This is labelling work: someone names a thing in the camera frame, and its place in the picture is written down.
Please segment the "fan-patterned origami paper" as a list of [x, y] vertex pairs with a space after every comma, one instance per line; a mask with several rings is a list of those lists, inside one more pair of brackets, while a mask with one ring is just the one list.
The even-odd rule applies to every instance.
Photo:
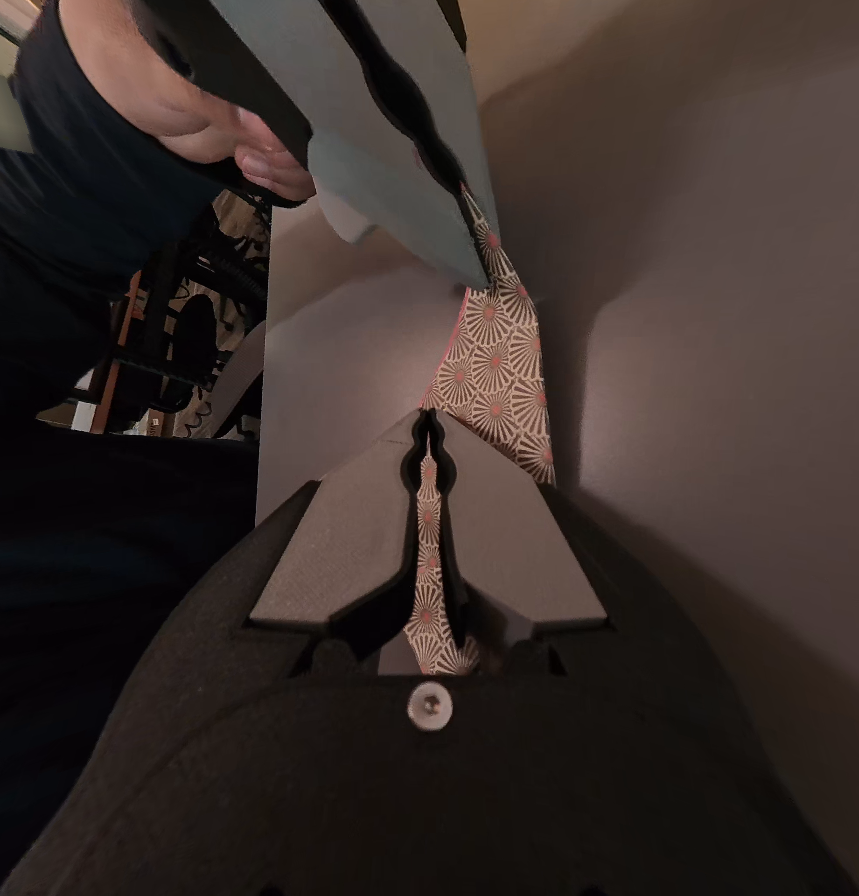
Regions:
[[[543, 356], [535, 305], [477, 199], [461, 185], [469, 228], [489, 284], [468, 287], [449, 345], [421, 409], [443, 410], [528, 472], [555, 485]], [[431, 449], [416, 492], [414, 606], [403, 634], [420, 674], [464, 675], [479, 660], [475, 640], [456, 645], [445, 608], [442, 495]]]

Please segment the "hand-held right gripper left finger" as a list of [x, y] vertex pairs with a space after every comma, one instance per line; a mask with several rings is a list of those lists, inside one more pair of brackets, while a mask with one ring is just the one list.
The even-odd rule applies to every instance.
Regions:
[[250, 613], [253, 624], [338, 639], [359, 659], [401, 632], [414, 602], [413, 472], [426, 434], [425, 413], [410, 412], [323, 477]]

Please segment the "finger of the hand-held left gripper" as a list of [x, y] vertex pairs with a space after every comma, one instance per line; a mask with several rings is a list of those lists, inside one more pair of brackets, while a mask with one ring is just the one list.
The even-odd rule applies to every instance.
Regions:
[[382, 113], [412, 142], [418, 170], [446, 196], [457, 198], [467, 187], [498, 230], [458, 4], [341, 1], [338, 28], [358, 55]]
[[315, 1], [215, 2], [246, 45], [315, 124], [307, 161], [334, 230], [356, 241], [373, 226], [389, 232], [436, 270], [471, 287], [488, 283], [461, 196], [446, 196], [418, 170], [412, 142], [368, 107], [362, 85], [330, 92], [334, 75], [359, 72], [332, 37]]

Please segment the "black office chair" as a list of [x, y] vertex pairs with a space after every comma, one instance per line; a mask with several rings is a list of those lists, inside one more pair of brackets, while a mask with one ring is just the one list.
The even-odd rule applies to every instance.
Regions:
[[105, 431], [117, 434], [151, 410], [176, 415], [230, 360], [219, 337], [266, 317], [270, 207], [224, 193], [191, 230], [144, 265], [122, 348]]

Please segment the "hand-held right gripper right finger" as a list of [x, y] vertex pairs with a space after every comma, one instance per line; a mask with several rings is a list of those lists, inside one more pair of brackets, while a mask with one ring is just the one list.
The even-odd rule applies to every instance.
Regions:
[[467, 628], [486, 651], [608, 616], [529, 473], [445, 411], [442, 459], [454, 465], [446, 508]]

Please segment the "person's left forearm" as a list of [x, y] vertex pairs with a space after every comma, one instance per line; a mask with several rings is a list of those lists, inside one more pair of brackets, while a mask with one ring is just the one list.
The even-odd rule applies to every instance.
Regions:
[[57, 13], [87, 80], [135, 128], [172, 141], [211, 125], [200, 92], [148, 45], [126, 2], [60, 1]]

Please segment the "person's left hand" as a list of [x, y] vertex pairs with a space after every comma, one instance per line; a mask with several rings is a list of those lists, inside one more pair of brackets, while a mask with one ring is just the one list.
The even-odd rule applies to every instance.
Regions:
[[311, 174], [254, 113], [203, 93], [161, 100], [157, 108], [156, 137], [181, 159], [197, 164], [231, 160], [248, 182], [285, 200], [315, 195]]

